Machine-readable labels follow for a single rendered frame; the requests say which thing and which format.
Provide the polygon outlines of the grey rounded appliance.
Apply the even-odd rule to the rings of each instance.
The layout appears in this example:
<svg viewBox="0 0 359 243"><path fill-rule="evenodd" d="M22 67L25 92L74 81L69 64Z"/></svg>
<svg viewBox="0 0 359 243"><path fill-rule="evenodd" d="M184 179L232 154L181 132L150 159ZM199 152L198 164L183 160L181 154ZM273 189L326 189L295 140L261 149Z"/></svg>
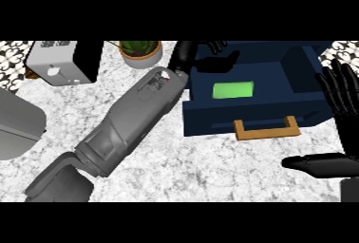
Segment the grey rounded appliance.
<svg viewBox="0 0 359 243"><path fill-rule="evenodd" d="M0 160L19 157L41 139L43 110L0 87Z"/></svg>

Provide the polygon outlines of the white and black appliance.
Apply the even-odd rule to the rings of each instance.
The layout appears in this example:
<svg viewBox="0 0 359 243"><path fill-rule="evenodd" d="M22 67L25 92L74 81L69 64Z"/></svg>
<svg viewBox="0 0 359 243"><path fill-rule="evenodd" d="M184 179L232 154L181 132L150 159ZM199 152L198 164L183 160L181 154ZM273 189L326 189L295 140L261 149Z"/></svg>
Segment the white and black appliance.
<svg viewBox="0 0 359 243"><path fill-rule="evenodd" d="M96 82L102 41L35 41L25 58L26 67L53 86Z"/></svg>

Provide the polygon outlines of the white plant pot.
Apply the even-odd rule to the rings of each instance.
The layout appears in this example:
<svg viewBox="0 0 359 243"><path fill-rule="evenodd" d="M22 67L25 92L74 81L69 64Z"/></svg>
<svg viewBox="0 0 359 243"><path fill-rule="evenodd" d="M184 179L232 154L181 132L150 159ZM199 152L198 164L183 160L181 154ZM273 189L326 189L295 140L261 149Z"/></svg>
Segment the white plant pot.
<svg viewBox="0 0 359 243"><path fill-rule="evenodd" d="M156 42L156 47L153 51L145 56L140 57L128 56L122 50L121 50L121 54L122 54L124 62L130 67L136 69L146 69L158 63L162 57L162 44L161 42Z"/></svg>

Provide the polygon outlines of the green leafy plant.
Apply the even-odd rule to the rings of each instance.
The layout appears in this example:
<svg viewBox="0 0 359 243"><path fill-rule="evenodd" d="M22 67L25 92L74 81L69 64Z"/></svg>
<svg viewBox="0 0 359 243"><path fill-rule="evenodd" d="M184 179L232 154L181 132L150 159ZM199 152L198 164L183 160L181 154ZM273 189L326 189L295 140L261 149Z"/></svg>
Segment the green leafy plant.
<svg viewBox="0 0 359 243"><path fill-rule="evenodd" d="M128 56L140 57L152 53L156 45L156 41L119 41L116 47Z"/></svg>

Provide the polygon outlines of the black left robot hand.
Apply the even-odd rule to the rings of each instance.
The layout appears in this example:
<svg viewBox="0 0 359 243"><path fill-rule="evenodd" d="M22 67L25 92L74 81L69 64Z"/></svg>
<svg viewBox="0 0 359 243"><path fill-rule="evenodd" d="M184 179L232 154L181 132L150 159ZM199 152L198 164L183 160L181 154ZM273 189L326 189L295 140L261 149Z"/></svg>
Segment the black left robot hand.
<svg viewBox="0 0 359 243"><path fill-rule="evenodd" d="M208 46L213 57L195 59L198 45ZM199 72L205 73L229 72L233 68L239 51L235 50L227 57L218 57L217 54L223 51L226 46L226 41L177 41L167 68L174 72L181 71L186 74L190 73L192 67L195 67Z"/></svg>

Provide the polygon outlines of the green cup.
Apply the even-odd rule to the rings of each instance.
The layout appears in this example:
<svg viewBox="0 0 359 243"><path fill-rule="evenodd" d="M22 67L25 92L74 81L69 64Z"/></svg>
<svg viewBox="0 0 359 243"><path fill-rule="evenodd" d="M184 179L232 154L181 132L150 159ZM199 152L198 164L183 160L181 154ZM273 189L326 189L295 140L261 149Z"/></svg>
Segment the green cup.
<svg viewBox="0 0 359 243"><path fill-rule="evenodd" d="M248 98L254 94L252 82L215 83L213 85L213 99Z"/></svg>

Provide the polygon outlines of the navy blue drawer front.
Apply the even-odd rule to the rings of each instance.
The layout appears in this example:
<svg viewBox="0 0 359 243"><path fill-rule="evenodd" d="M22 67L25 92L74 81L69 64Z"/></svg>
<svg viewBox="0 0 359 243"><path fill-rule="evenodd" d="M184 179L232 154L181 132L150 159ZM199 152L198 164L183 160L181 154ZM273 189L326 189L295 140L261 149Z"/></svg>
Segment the navy blue drawer front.
<svg viewBox="0 0 359 243"><path fill-rule="evenodd" d="M242 120L247 130L282 128L285 116L294 116L300 127L320 124L332 118L320 92L292 94L264 100L251 98L187 101L181 103L183 135L233 133L233 121Z"/></svg>

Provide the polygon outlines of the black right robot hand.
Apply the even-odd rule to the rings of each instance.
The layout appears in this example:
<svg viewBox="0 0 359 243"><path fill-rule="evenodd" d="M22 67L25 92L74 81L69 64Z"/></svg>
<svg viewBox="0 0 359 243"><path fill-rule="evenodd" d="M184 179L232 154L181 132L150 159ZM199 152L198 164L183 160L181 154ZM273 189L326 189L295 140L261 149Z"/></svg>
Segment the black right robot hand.
<svg viewBox="0 0 359 243"><path fill-rule="evenodd" d="M282 159L282 166L314 178L354 178L359 177L359 77L348 64L332 59L331 66L316 74L316 80L345 152L288 157Z"/></svg>

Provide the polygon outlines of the navy blue cabinet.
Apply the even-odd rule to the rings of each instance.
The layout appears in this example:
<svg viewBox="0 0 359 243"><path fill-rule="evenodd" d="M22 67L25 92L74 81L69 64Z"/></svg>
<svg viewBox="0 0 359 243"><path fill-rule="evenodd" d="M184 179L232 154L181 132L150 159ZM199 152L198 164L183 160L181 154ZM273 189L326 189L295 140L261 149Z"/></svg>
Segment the navy blue cabinet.
<svg viewBox="0 0 359 243"><path fill-rule="evenodd" d="M239 51L233 68L226 73L190 71L187 101L213 99L213 85L229 82L252 82L251 97L264 100L322 93L314 79L320 73L317 56L329 47L328 41L230 41L218 55Z"/></svg>

